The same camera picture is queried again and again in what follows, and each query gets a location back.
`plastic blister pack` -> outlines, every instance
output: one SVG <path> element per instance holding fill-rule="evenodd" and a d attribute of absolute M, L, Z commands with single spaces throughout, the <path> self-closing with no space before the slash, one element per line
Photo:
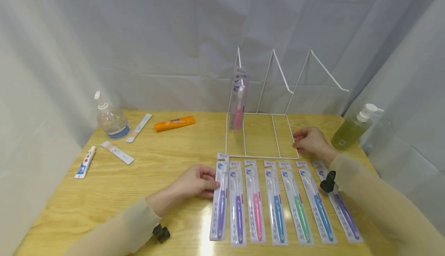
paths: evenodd
<path fill-rule="evenodd" d="M 281 168 L 281 177 L 283 179 L 284 189 L 286 190 L 287 200 L 289 201 L 298 242 L 301 245 L 314 244 L 314 236 L 312 235 L 311 227 L 307 220 L 290 162 L 278 162 L 278 165 Z"/>
<path fill-rule="evenodd" d="M 229 169 L 230 243 L 246 245 L 246 220 L 241 162 L 230 162 Z"/>
<path fill-rule="evenodd" d="M 218 153 L 217 159 L 215 180 L 221 185 L 214 191 L 213 195 L 213 210 L 209 237 L 211 241 L 222 241 L 226 238 L 229 156 Z"/>
<path fill-rule="evenodd" d="M 251 242 L 266 242 L 266 228 L 261 202 L 260 182 L 255 160 L 244 160 L 246 194 L 248 198 L 249 233 Z"/>
<path fill-rule="evenodd" d="M 328 174 L 328 169 L 326 168 L 324 162 L 322 161 L 314 161 L 314 168 L 317 171 L 318 177 L 320 180 L 325 180 L 326 175 Z M 357 229 L 354 220 L 352 219 L 351 213 L 345 205 L 345 201 L 343 201 L 342 196 L 339 193 L 337 186 L 334 186 L 334 190 L 328 193 L 329 200 L 334 207 L 335 213 L 340 221 L 343 230 L 345 231 L 346 238 L 348 241 L 353 242 L 363 242 L 363 238 L 360 235 L 359 230 Z"/>
<path fill-rule="evenodd" d="M 298 172 L 303 182 L 307 199 L 311 204 L 311 209 L 318 227 L 318 232 L 320 233 L 321 241 L 324 244 L 336 244 L 337 238 L 334 234 L 328 214 L 326 213 L 326 208 L 323 204 L 317 184 L 311 174 L 311 171 L 309 170 L 307 162 L 297 161 L 296 165 L 299 168 Z"/>
<path fill-rule="evenodd" d="M 264 175 L 266 176 L 267 200 L 270 217 L 270 229 L 272 230 L 272 243 L 276 245 L 288 245 L 286 222 L 284 222 L 283 204 L 276 170 L 273 161 L 264 160 Z"/>
<path fill-rule="evenodd" d="M 231 103 L 230 103 L 230 130 L 243 128 L 244 104 L 249 85 L 249 72 L 246 69 L 235 66 L 232 78 Z"/>

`pump bottle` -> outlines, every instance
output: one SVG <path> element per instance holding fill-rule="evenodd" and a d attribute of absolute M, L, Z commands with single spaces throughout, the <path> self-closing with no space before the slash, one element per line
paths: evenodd
<path fill-rule="evenodd" d="M 377 112 L 374 104 L 366 104 L 357 116 L 347 118 L 334 134 L 331 143 L 338 150 L 346 150 L 372 125 L 371 114 Z"/>

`sleeve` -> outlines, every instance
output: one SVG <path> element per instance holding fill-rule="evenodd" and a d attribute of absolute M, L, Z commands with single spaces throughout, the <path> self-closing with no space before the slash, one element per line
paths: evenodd
<path fill-rule="evenodd" d="M 330 165 L 339 190 L 351 197 L 399 255 L 445 255 L 445 239 L 416 206 L 360 162 L 340 154 Z"/>
<path fill-rule="evenodd" d="M 76 241 L 65 256 L 124 256 L 135 253 L 152 236 L 161 218 L 145 198 Z"/>

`wire rack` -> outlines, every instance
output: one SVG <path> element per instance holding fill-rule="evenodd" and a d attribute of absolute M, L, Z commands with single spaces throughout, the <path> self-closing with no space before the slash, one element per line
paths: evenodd
<path fill-rule="evenodd" d="M 261 95 L 260 95 L 260 100 L 258 101 L 258 107 L 256 109 L 255 113 L 244 113 L 246 115 L 269 115 L 270 119 L 272 121 L 272 126 L 273 126 L 273 133 L 275 135 L 275 141 L 276 141 L 276 145 L 277 145 L 277 150 L 278 150 L 278 157 L 266 157 L 266 156 L 255 156 L 255 155 L 248 155 L 247 151 L 246 151 L 246 137 L 245 137 L 245 132 L 244 132 L 244 119 L 243 119 L 243 144 L 244 144 L 244 155 L 237 155 L 237 154 L 229 154 L 229 157 L 243 157 L 243 158 L 248 158 L 248 159 L 299 159 L 299 154 L 298 151 L 295 150 L 295 154 L 296 157 L 282 157 L 281 156 L 281 151 L 279 149 L 279 144 L 278 144 L 278 138 L 277 138 L 277 132 L 275 129 L 275 121 L 273 121 L 273 116 L 285 116 L 286 120 L 287 120 L 287 125 L 289 127 L 289 132 L 290 132 L 290 137 L 292 138 L 292 141 L 294 141 L 294 138 L 292 136 L 292 129 L 290 128 L 290 123 L 289 123 L 289 118 L 287 117 L 287 110 L 289 109 L 290 106 L 290 102 L 292 101 L 292 98 L 294 97 L 295 91 L 297 89 L 298 86 L 298 82 L 300 81 L 301 78 L 301 74 L 303 73 L 303 70 L 307 64 L 307 61 L 309 59 L 310 56 L 313 56 L 314 59 L 316 59 L 316 61 L 320 64 L 320 66 L 324 69 L 324 71 L 328 74 L 328 76 L 331 78 L 331 80 L 334 81 L 334 83 L 337 85 L 337 87 L 345 92 L 349 92 L 348 89 L 344 89 L 342 86 L 340 86 L 340 84 L 337 82 L 337 80 L 335 80 L 335 78 L 332 76 L 332 74 L 326 69 L 326 67 L 323 65 L 323 63 L 320 61 L 320 59 L 318 59 L 318 57 L 314 54 L 314 52 L 312 50 L 310 50 L 307 53 L 306 59 L 304 60 L 304 64 L 301 68 L 300 74 L 298 75 L 298 79 L 297 82 L 295 83 L 295 87 L 293 90 L 291 90 L 289 88 L 289 84 L 287 83 L 286 77 L 284 77 L 284 73 L 283 70 L 281 69 L 281 65 L 278 61 L 277 55 L 275 53 L 275 49 L 272 50 L 272 52 L 270 53 L 270 60 L 269 60 L 269 66 L 267 66 L 267 72 L 266 72 L 266 77 L 264 77 L 264 82 L 263 82 L 263 89 L 261 90 Z M 289 101 L 287 103 L 286 106 L 286 110 L 284 110 L 283 114 L 272 114 L 272 113 L 259 113 L 258 111 L 260 110 L 260 105 L 261 105 L 261 99 L 263 99 L 263 93 L 264 93 L 264 88 L 266 87 L 266 80 L 267 77 L 269 75 L 269 71 L 270 71 L 270 66 L 272 65 L 273 60 L 276 61 L 277 65 L 278 65 L 278 69 L 279 72 L 281 73 L 281 77 L 283 77 L 283 81 L 284 84 L 286 86 L 287 91 L 290 93 L 290 98 Z M 236 53 L 236 59 L 235 59 L 235 66 L 238 66 L 240 68 L 241 67 L 241 56 L 239 54 L 239 47 Z M 230 95 L 229 95 L 229 107 L 228 107 L 228 111 L 226 114 L 226 149 L 225 149 L 225 154 L 227 154 L 227 138 L 228 138 L 228 116 L 230 114 L 230 105 L 231 105 L 231 101 L 232 101 L 232 89 L 230 89 Z"/>

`purple toothbrush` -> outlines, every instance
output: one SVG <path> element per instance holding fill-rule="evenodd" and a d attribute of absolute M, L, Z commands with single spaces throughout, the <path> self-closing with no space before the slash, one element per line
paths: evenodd
<path fill-rule="evenodd" d="M 243 213 L 241 212 L 241 197 L 239 191 L 239 174 L 235 171 L 235 185 L 236 185 L 236 229 L 238 231 L 238 242 L 243 243 Z"/>
<path fill-rule="evenodd" d="M 340 194 L 339 194 L 337 188 L 334 190 L 334 198 L 337 201 L 337 204 L 339 205 L 340 210 L 342 211 L 343 216 L 346 219 L 346 222 L 348 222 L 349 227 L 351 228 L 352 233 L 354 234 L 354 238 L 355 239 L 360 239 L 360 235 L 359 235 L 359 232 L 357 230 L 357 227 L 355 226 L 354 221 L 352 221 L 351 214 L 349 214 L 348 208 L 346 208 L 345 203 L 343 203 L 343 199 L 340 197 Z"/>
<path fill-rule="evenodd" d="M 223 164 L 222 166 L 222 173 L 221 173 L 221 186 L 219 187 L 219 209 L 218 209 L 218 239 L 222 238 L 223 236 L 223 229 L 224 229 L 224 217 L 225 217 L 225 209 L 226 209 L 226 192 L 225 192 L 225 185 L 224 185 L 224 179 L 226 178 L 227 174 L 227 165 Z"/>

